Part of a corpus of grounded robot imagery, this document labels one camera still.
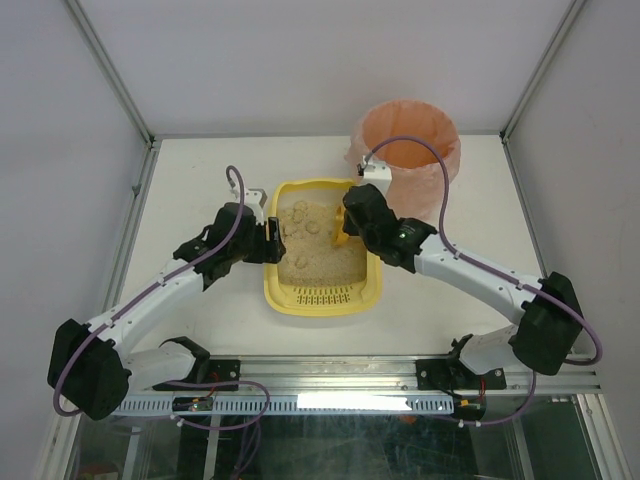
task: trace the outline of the glass panel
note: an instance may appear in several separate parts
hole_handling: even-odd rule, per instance
[[[521,397],[488,399],[504,416]],[[190,417],[204,425],[237,425],[244,417]],[[250,479],[566,479],[598,478],[581,417],[572,399],[539,397],[520,421],[458,428],[418,416],[267,416],[260,442],[241,478]],[[164,419],[83,420],[79,452],[67,478],[228,479],[253,452],[252,430],[177,428]]]

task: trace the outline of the black bracket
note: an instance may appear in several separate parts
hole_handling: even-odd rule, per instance
[[[484,375],[475,375],[463,365],[452,364],[451,358],[416,360],[418,390],[480,390],[482,378],[485,390],[506,390],[504,370],[497,368]]]
[[[240,360],[220,360],[209,358],[204,369],[200,369],[199,380],[185,379],[189,383],[216,383],[216,382],[232,382],[240,380]],[[202,388],[194,387],[177,387],[161,383],[153,387],[157,391],[175,391],[175,392],[193,392],[202,391]],[[238,385],[228,385],[226,387],[216,388],[218,392],[237,392]]]
[[[280,221],[276,217],[269,217],[266,225],[255,226],[253,248],[244,262],[277,264],[286,251],[280,237]]]
[[[415,218],[397,218],[380,190],[371,184],[349,188],[342,198],[345,212],[343,231],[358,235],[367,250],[387,265],[416,273],[415,256],[435,227]]]

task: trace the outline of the slotted grate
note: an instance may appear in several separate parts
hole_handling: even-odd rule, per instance
[[[174,395],[130,395],[113,412],[118,416],[160,416],[170,415],[175,398],[185,398],[184,394]],[[444,395],[407,396],[411,411],[394,410],[354,410],[340,408],[298,408],[296,395],[272,396],[266,415],[449,415],[453,413],[453,400]],[[224,395],[213,401],[212,410],[179,412],[180,415],[255,415],[264,408],[264,399],[255,396]]]
[[[351,285],[341,287],[296,287],[298,305],[340,305],[351,301]]]

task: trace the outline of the yellow scoop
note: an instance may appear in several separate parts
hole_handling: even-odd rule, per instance
[[[340,205],[336,208],[336,216],[334,217],[334,227],[333,227],[333,245],[339,247],[347,243],[349,240],[349,235],[342,231],[342,227],[344,226],[344,213],[346,209],[343,205]]]

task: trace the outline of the yellow litter box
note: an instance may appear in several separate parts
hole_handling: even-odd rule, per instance
[[[275,191],[269,216],[290,208],[298,200],[321,205],[341,205],[342,197],[353,186],[352,180],[317,178],[285,182]],[[376,304],[382,293],[380,259],[367,252],[367,275],[357,283],[330,287],[285,285],[278,278],[278,266],[267,264],[264,271],[264,294],[275,310],[305,317],[332,317],[362,312]]]

